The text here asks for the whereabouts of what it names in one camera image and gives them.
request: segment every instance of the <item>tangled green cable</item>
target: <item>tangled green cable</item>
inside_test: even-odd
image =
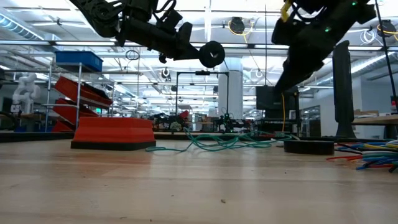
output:
[[[185,152],[189,149],[191,145],[195,145],[196,147],[199,147],[200,149],[209,151],[209,152],[219,152],[222,150],[226,149],[240,149],[243,147],[252,147],[256,149],[264,149],[272,146],[272,143],[277,142],[277,141],[286,141],[292,139],[290,135],[287,134],[278,134],[277,137],[283,138],[280,140],[275,140],[275,141],[256,141],[252,137],[257,135],[257,134],[270,134],[266,133],[264,131],[252,131],[247,134],[243,135],[231,135],[231,134],[225,134],[224,136],[232,136],[234,137],[231,140],[224,141],[220,139],[218,136],[210,135],[210,134],[201,134],[197,137],[193,137],[191,132],[187,129],[184,128],[185,134],[188,136],[188,138],[191,140],[191,144],[186,149],[171,149],[171,148],[166,148],[166,147],[149,147],[146,149],[146,152],[155,152],[155,151],[176,151],[176,152]],[[200,142],[203,139],[212,139],[216,141],[216,144],[205,144]]]

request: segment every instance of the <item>ceiling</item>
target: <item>ceiling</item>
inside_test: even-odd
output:
[[[163,5],[166,0],[160,0],[159,5]],[[381,15],[383,19],[390,19],[394,25],[398,24],[398,16],[396,8],[398,2],[395,0],[379,1]],[[228,24],[233,16],[242,17],[247,27],[247,31],[251,31],[247,36],[249,44],[265,44],[271,45],[271,36],[274,25],[280,17],[280,8],[283,0],[235,0],[232,4],[225,0],[197,0],[197,1],[177,1],[176,9],[183,16],[183,22],[193,24],[193,32],[191,42],[207,42],[215,40],[220,43],[229,44],[245,44],[243,37],[233,35],[223,25]],[[55,34],[60,40],[73,41],[110,41],[113,39],[105,39],[100,37],[89,26],[85,18],[80,14],[78,9],[68,0],[2,0],[0,7],[7,13],[12,15],[18,21],[22,21],[32,30],[37,30],[40,34]],[[345,35],[343,40],[349,40],[351,45],[362,46],[381,46],[380,37],[372,37],[372,33],[365,33],[370,26],[375,27],[378,24],[377,19],[369,21],[366,24],[355,24],[352,29]],[[21,36],[0,28],[0,39],[23,39]],[[388,46],[397,45],[394,36],[387,38]],[[105,75],[104,80],[110,79],[116,82],[132,83],[121,84],[123,90],[121,93],[121,104],[139,104],[140,102],[128,100],[128,94],[139,96],[144,100],[146,105],[144,109],[124,109],[125,111],[164,111],[169,112],[169,106],[173,104],[170,100],[169,85],[154,86],[150,83],[164,82],[162,71],[165,67],[170,71],[171,82],[176,80],[177,71],[196,71],[204,69],[198,60],[172,61],[168,60],[166,64],[162,64],[158,60],[158,53],[148,51],[144,48],[133,47],[73,47],[64,46],[64,50],[90,50],[104,60],[103,70],[117,72],[122,70],[120,74]],[[128,50],[136,50],[140,53],[140,60],[126,59]],[[282,73],[282,63],[285,60],[286,50],[265,50],[261,49],[226,49],[227,57],[239,57],[244,69],[244,95],[254,96],[254,86],[265,84],[263,73],[267,71],[267,79],[275,84]],[[352,62],[365,60],[374,57],[378,52],[352,52]],[[9,68],[37,68],[43,67],[43,64],[49,64],[52,60],[53,53],[51,51],[32,47],[32,46],[2,46],[0,47],[0,64]],[[332,70],[331,59],[327,58],[325,66],[318,72],[314,73],[315,77],[321,78],[329,75]],[[126,71],[139,71],[142,73],[140,77],[137,75],[126,75]],[[217,85],[218,79],[216,75],[209,77],[196,77],[194,75],[182,75],[180,82],[183,83],[208,83],[209,86],[185,86],[179,89],[179,93],[184,95],[212,95],[213,87]],[[145,85],[137,85],[136,83],[148,83]],[[185,97],[182,104],[199,104],[200,108],[194,107],[194,111],[208,112],[211,107],[217,107],[216,101],[212,97],[202,97],[195,102],[190,101],[189,96]],[[255,107],[254,99],[244,102],[245,111],[251,111]]]

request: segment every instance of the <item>white column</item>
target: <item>white column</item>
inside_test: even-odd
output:
[[[241,58],[226,58],[220,65],[220,72],[229,72],[229,115],[243,119],[243,68]],[[218,75],[218,114],[226,112],[227,77]]]

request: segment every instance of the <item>ceiling duct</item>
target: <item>ceiling duct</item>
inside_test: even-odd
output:
[[[27,40],[60,40],[59,37],[53,34],[46,34],[34,27],[28,25],[26,22],[16,18],[10,12],[0,7],[0,27],[9,30]],[[61,50],[58,47],[40,47],[42,50],[54,52]]]
[[[398,62],[398,53],[397,52],[389,52],[390,63]],[[351,75],[353,78],[360,77],[361,75],[367,74],[371,71],[377,70],[387,65],[386,55],[378,55],[375,57],[371,57],[366,60],[357,60],[351,64]],[[331,83],[333,81],[333,72],[324,75],[320,81],[304,83],[304,85],[325,85],[327,83]]]

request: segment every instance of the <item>table surface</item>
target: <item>table surface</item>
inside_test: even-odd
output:
[[[378,116],[373,118],[356,118],[353,125],[386,125],[398,124],[398,115]]]
[[[158,141],[184,148],[188,141]],[[397,223],[398,177],[281,148],[0,144],[0,223]]]

